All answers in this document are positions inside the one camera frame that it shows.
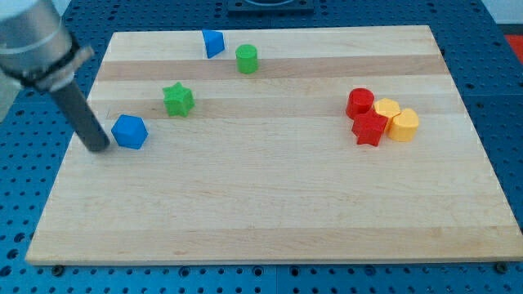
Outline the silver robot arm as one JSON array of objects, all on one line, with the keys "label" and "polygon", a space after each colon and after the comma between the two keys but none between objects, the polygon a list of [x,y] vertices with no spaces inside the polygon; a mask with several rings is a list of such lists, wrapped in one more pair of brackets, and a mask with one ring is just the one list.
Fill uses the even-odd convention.
[{"label": "silver robot arm", "polygon": [[74,82],[93,55],[91,47],[78,44],[53,2],[1,2],[1,71],[24,87],[51,93],[71,123],[93,118]]}]

